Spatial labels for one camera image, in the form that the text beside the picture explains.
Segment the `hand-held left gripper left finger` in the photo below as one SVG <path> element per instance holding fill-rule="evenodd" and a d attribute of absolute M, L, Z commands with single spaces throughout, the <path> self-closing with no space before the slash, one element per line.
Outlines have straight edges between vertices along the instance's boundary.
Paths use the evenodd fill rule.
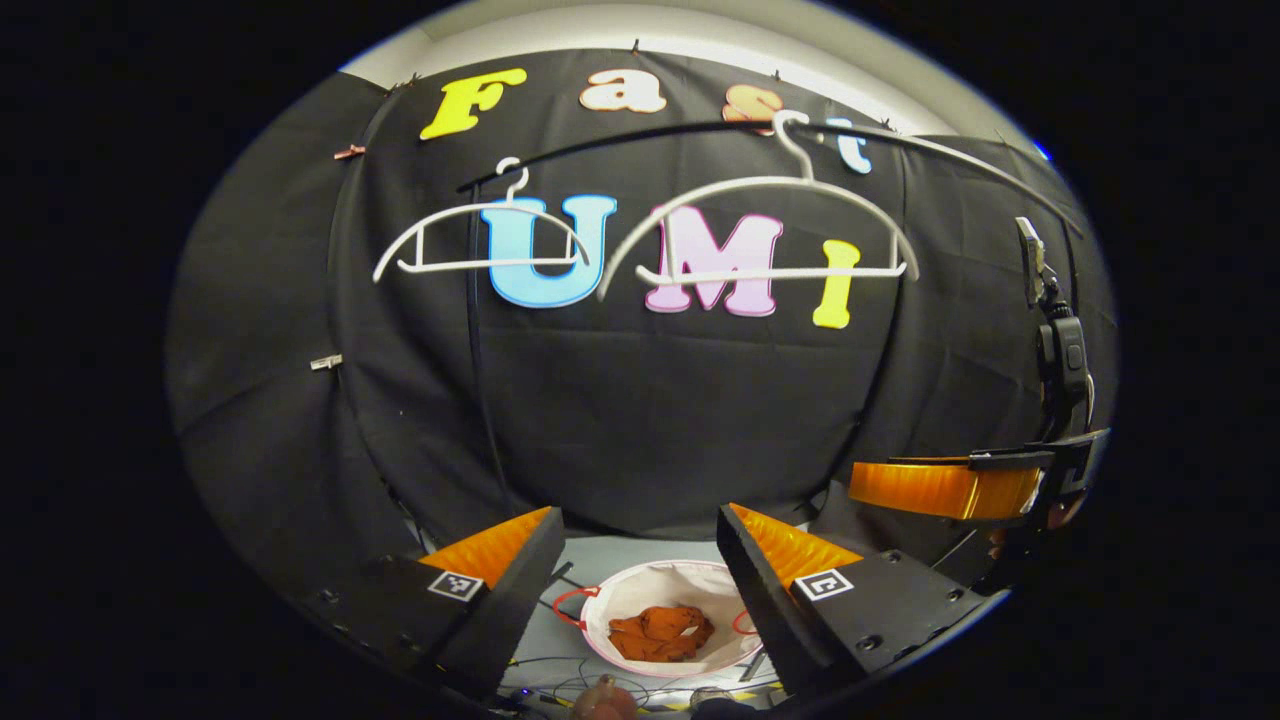
<path fill-rule="evenodd" d="M 488 700 L 563 548 L 562 511 L 545 506 L 421 559 L 347 571 L 308 592 L 308 616 L 402 676 Z"/>

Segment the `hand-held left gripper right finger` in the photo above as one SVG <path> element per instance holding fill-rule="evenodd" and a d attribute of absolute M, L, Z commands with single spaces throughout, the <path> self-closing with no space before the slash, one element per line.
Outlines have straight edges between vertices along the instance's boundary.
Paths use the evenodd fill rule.
<path fill-rule="evenodd" d="M 850 553 L 736 503 L 719 507 L 716 542 L 791 694 L 882 682 L 1001 602 L 897 550 Z"/>

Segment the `orange corduroy jacket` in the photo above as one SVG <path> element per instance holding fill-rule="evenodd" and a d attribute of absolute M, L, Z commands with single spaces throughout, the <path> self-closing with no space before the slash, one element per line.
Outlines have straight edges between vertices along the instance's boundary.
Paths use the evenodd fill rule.
<path fill-rule="evenodd" d="M 698 607 L 653 606 L 631 618 L 608 623 L 609 641 L 628 661 L 676 664 L 692 660 L 716 633 Z"/>

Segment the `white laundry hamper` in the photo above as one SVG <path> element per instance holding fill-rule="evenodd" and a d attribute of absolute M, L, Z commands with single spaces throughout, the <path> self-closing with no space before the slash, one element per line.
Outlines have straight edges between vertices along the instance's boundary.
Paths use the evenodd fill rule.
<path fill-rule="evenodd" d="M 616 626 L 649 609 L 694 609 L 710 632 L 690 656 L 671 661 L 628 659 L 611 639 Z M 763 642 L 733 578 L 722 562 L 666 560 L 616 573 L 599 585 L 563 593 L 552 605 L 563 623 L 580 629 L 593 651 L 627 673 L 664 679 L 726 671 L 758 656 Z"/>

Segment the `white plastic clothes hanger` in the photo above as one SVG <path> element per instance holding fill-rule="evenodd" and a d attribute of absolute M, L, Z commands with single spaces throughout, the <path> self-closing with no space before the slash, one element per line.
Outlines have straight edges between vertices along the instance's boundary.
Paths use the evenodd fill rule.
<path fill-rule="evenodd" d="M 655 229 L 662 222 L 668 219 L 673 213 L 680 209 L 685 209 L 694 202 L 712 199 L 714 196 L 721 196 L 724 193 L 732 193 L 744 190 L 804 190 L 806 192 L 813 192 L 832 199 L 837 199 L 842 202 L 850 204 L 855 208 L 870 214 L 890 233 L 890 265 L 887 268 L 850 268 L 850 269 L 831 269 L 831 268 L 796 268 L 796 269 L 774 269 L 767 268 L 760 270 L 722 270 L 722 272 L 684 272 L 684 264 L 678 260 L 676 255 L 676 241 L 669 237 L 666 240 L 664 258 L 667 260 L 667 269 L 662 273 L 654 273 L 645 266 L 635 266 L 635 275 L 644 283 L 653 287 L 662 286 L 685 286 L 685 284 L 700 284 L 700 283 L 724 283 L 736 281 L 791 281 L 791 279 L 827 279 L 827 278 L 897 278 L 906 277 L 910 282 L 918 282 L 922 278 L 920 264 L 918 261 L 915 250 L 906 237 L 904 229 L 897 222 L 895 222 L 886 211 L 883 211 L 878 205 L 873 204 L 870 200 L 865 199 L 859 193 L 854 193 L 850 190 L 840 187 L 837 184 L 827 183 L 819 181 L 815 177 L 813 169 L 813 161 L 810 155 L 801 149 L 801 146 L 788 135 L 790 126 L 810 126 L 809 115 L 795 111 L 795 110 L 782 110 L 773 115 L 772 127 L 774 131 L 774 138 L 783 146 L 783 149 L 796 159 L 799 164 L 799 176 L 749 176 L 739 179 L 723 179 L 713 182 L 709 184 L 700 186 L 695 190 L 690 190 L 685 193 L 672 197 L 669 201 L 658 206 L 649 217 L 639 222 L 628 234 L 618 243 L 613 254 L 609 256 L 604 269 L 602 272 L 602 278 L 595 287 L 595 296 L 598 300 L 604 300 L 609 292 L 612 281 L 616 273 L 622 266 L 623 260 L 627 258 L 630 251 L 637 245 L 637 242 L 650 231 Z"/>

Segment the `bare white plastic hanger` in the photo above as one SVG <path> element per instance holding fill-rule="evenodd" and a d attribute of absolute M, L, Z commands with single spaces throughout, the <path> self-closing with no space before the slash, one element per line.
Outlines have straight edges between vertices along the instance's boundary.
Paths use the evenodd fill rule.
<path fill-rule="evenodd" d="M 507 188 L 506 196 L 502 201 L 466 202 L 454 208 L 435 211 L 415 222 L 412 225 L 402 231 L 379 258 L 375 268 L 372 269 L 372 283 L 378 284 L 381 281 L 390 264 L 396 264 L 401 272 L 408 274 L 489 270 L 502 266 L 572 266 L 579 263 L 589 266 L 593 264 L 591 254 L 588 251 L 586 245 L 573 227 L 543 210 L 521 206 L 516 202 L 516 192 L 518 190 L 524 190 L 530 182 L 530 170 L 522 164 L 522 161 L 520 161 L 518 158 L 504 158 L 499 160 L 495 165 L 495 170 L 499 176 L 503 176 L 509 170 L 520 172 L 520 177 Z M 558 258 L 490 258 L 488 260 L 463 260 L 449 263 L 424 261 L 428 227 L 457 217 L 480 214 L 485 210 L 518 213 L 548 222 L 564 232 L 566 249 Z"/>

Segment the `black clothes rack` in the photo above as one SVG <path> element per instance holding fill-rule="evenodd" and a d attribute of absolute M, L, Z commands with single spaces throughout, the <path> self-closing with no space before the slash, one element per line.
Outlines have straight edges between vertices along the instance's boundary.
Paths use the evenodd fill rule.
<path fill-rule="evenodd" d="M 371 468 L 411 502 L 500 516 L 559 505 L 639 536 L 703 536 L 719 503 L 790 512 L 888 456 L 964 456 L 1037 439 L 1041 311 L 1027 306 L 1016 217 L 1030 219 L 1060 299 L 1094 314 L 1106 345 L 1107 273 L 1091 222 L 1033 152 L 878 126 L 790 126 L 817 179 L 859 193 L 904 229 L 922 278 L 736 281 L 653 287 L 634 270 L 887 268 L 890 233 L 860 208 L 804 190 L 694 202 L 646 233 L 604 300 L 595 288 L 628 232 L 672 197 L 718 181 L 799 176 L 771 120 L 645 127 L 622 118 L 538 152 L 480 129 L 479 150 L 426 142 L 355 179 L 349 227 L 371 233 L 335 281 L 356 351 L 351 409 Z M 379 258 L 415 222 L 502 201 L 573 227 L 591 265 L 408 274 Z M 564 232 L 485 210 L 426 229 L 424 261 L 558 258 Z"/>

